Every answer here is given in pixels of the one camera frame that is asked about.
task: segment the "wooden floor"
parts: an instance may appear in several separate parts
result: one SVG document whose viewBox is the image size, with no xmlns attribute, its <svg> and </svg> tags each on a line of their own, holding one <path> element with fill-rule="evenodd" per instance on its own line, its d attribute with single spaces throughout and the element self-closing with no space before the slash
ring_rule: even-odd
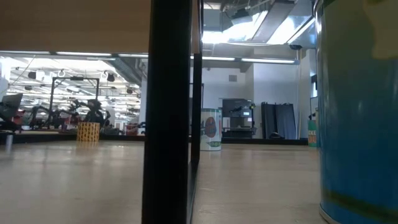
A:
<svg viewBox="0 0 398 224">
<path fill-rule="evenodd" d="M 139 224 L 143 143 L 16 144 L 0 152 L 2 224 Z M 314 149 L 202 152 L 193 224 L 323 223 Z"/>
</svg>

